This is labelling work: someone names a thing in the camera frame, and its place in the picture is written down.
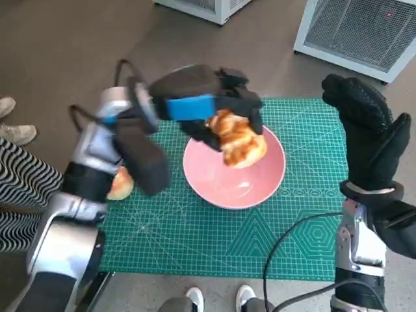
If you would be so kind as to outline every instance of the sneaker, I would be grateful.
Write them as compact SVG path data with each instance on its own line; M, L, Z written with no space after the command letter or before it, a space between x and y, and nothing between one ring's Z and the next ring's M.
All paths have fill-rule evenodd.
M255 298L254 290L248 285L241 286L235 297L235 310L241 312L241 307L251 298Z
M36 136L34 125L0 125L0 137L14 143L17 146L26 145Z
M203 312L203 296L201 289L193 287L187 291L185 296L195 303L195 305L198 307L198 312Z
M0 99L0 119L9 115L14 107L16 106L16 101L11 97L2 97Z

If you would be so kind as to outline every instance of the black glove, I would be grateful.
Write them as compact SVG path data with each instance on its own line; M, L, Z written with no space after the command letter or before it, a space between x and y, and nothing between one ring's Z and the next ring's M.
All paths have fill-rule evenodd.
M344 125L348 179L364 190L392 187L409 143L410 115L393 122L385 98L356 78L329 75L322 87L323 100L339 111Z
M394 201L382 209L372 209L377 235L395 253L416 259L416 207Z
M213 71L207 65L192 65L174 71L149 87L149 94L160 119L174 119L169 112L169 102L173 99L197 99L192 109L198 111L199 98L209 95L213 101L213 114L220 109L247 117L250 126L257 134L263 133L263 123L259 110L263 106L257 94L247 90L247 77L237 71L221 68ZM203 141L215 150L220 150L220 139L205 126L205 118L178 120L181 130L197 141Z

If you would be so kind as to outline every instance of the beige shoe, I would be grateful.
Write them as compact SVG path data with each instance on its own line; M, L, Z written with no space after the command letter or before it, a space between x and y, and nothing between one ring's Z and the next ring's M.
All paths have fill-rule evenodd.
M17 146L28 144L35 138L36 134L37 132L34 125L0 125L0 137Z
M16 101L11 97L2 97L0 99L0 119L9 115L14 107L16 106Z

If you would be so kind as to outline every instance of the pastry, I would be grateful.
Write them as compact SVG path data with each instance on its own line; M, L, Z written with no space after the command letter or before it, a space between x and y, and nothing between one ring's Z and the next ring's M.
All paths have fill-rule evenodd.
M263 135L257 135L247 118L229 110L219 110L207 124L220 137L224 163L234 168L246 168L262 159L267 152Z
M109 200L123 200L130 195L135 183L127 169L121 166L112 180L111 190L107 194Z

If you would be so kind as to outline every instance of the striped pants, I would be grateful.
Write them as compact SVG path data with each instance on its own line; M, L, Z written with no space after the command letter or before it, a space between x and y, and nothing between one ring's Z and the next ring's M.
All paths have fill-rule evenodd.
M0 252L25 251L62 174L0 138Z

